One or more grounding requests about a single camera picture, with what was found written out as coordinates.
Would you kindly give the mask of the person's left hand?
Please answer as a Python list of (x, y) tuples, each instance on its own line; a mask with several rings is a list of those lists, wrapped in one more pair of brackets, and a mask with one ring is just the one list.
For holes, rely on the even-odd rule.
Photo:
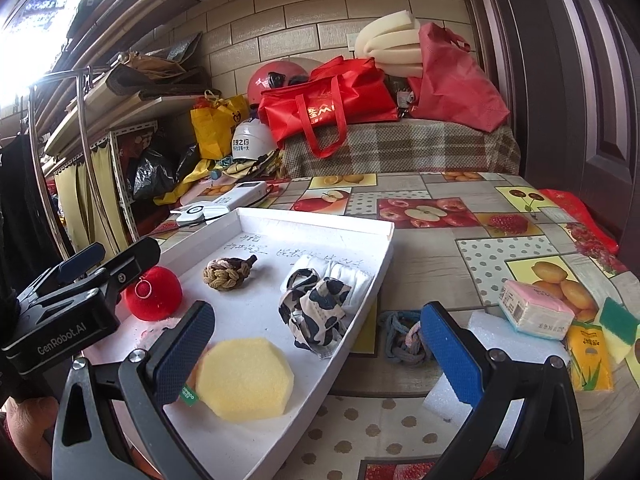
[(14, 448), (40, 478), (50, 479), (52, 448), (44, 434), (54, 426), (58, 401), (53, 396), (21, 403), (9, 398), (4, 407), (6, 430)]

